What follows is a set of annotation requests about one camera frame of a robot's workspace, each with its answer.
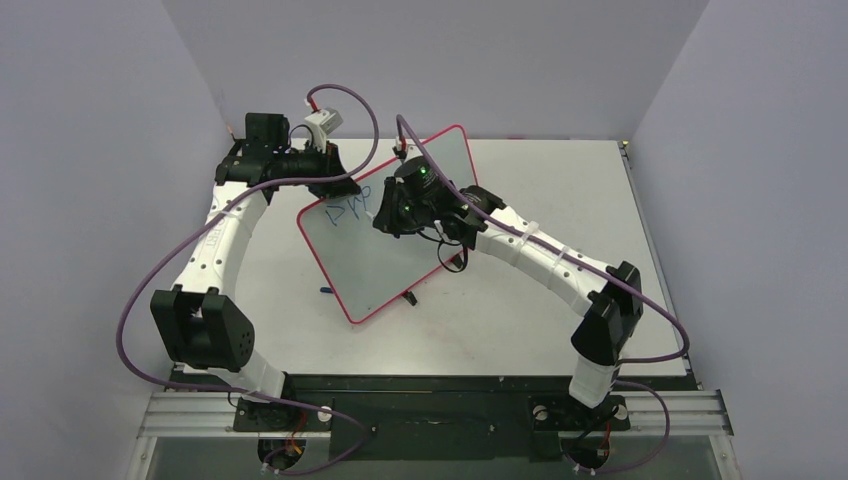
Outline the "red-framed whiteboard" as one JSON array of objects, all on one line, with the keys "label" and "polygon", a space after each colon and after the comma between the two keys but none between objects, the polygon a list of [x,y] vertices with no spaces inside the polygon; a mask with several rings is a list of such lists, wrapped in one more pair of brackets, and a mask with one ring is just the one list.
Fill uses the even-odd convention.
[{"label": "red-framed whiteboard", "polygon": [[438,247],[436,234],[396,239],[372,227],[384,179],[400,166],[395,158],[357,176],[357,196],[314,202],[297,215],[298,228],[351,324],[360,324],[461,253]]}]

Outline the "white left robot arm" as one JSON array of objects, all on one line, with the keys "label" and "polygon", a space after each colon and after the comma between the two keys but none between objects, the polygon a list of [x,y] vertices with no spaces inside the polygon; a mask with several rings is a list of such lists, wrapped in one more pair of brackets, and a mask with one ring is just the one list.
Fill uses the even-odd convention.
[{"label": "white left robot arm", "polygon": [[275,193],[269,181],[309,178],[319,199],[357,195],[345,177],[338,148],[328,139],[342,122],[333,109],[308,115],[310,137],[290,142],[282,114],[249,113],[246,136],[217,165],[208,217],[216,223],[200,235],[189,260],[168,290],[157,290],[150,309],[170,358],[190,375],[217,377],[242,389],[238,413],[285,430],[298,423],[292,381],[255,350],[255,329],[234,300],[238,272],[253,231]]}]

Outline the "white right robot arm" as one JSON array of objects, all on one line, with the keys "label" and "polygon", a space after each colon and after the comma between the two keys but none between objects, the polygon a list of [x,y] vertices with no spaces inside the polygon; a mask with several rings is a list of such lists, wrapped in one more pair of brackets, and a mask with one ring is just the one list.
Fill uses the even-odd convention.
[{"label": "white right robot arm", "polygon": [[563,300],[580,316],[571,344],[578,359],[564,400],[566,418],[588,427],[604,412],[622,351],[642,317],[641,274],[585,257],[522,218],[500,197],[478,186],[456,189],[422,156],[400,165],[383,182],[375,229],[400,238],[432,228],[465,252],[504,261]]}]

